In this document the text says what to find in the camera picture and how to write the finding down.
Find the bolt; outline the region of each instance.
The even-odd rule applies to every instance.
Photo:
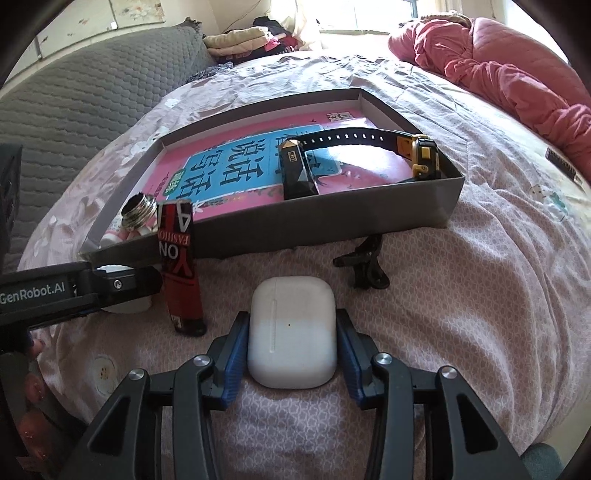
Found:
[[[453,367],[443,367],[441,369],[441,374],[444,376],[444,378],[452,380],[457,377],[457,370]]]
[[[207,355],[198,355],[193,358],[193,363],[196,367],[205,367],[206,365],[209,365],[210,361],[211,359]]]
[[[380,365],[389,365],[392,363],[392,355],[390,355],[389,353],[376,353],[374,358],[375,361]]]
[[[139,380],[144,377],[144,371],[141,368],[134,368],[127,376],[130,380]]]

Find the gray quilted headboard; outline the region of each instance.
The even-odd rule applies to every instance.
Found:
[[[49,64],[0,99],[0,142],[23,145],[4,272],[78,172],[160,99],[215,62],[197,24],[111,38]]]

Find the open shallow box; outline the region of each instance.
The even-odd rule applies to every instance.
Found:
[[[214,136],[231,138],[231,132],[244,132],[249,126],[274,125],[286,117],[349,111],[361,112],[380,129],[421,133],[396,110],[358,88],[290,95],[213,115],[156,140],[106,203],[88,233],[81,255],[95,265],[137,266],[160,261],[156,234],[102,249],[98,245],[126,199],[139,191],[138,182],[162,155]],[[196,219],[195,256],[226,258],[422,226],[443,227],[456,206],[464,178],[445,155],[440,157],[440,168],[444,176],[440,180],[346,190]]]

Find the beige folded blanket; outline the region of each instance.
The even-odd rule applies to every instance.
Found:
[[[248,40],[265,37],[268,33],[267,27],[251,27],[244,30],[232,30],[221,35],[209,35],[204,37],[203,42],[207,48],[233,47]]]
[[[264,47],[273,38],[271,32],[267,32],[263,37],[253,38],[251,40],[243,41],[238,45],[224,48],[208,48],[207,51],[212,57],[227,57],[229,55],[236,55],[238,53],[247,53],[258,48]]]

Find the red comforter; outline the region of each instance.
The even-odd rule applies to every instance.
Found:
[[[518,66],[495,61],[491,48],[483,59],[475,49],[479,27],[495,29],[494,43],[505,52],[497,57],[507,58],[509,53]],[[505,35],[499,35],[499,29]],[[477,19],[471,30],[446,20],[431,20],[401,28],[390,36],[388,46],[399,59],[445,75],[515,116],[563,150],[591,181],[589,94],[574,70],[553,52],[517,32],[508,37],[506,31],[514,32],[487,19]]]

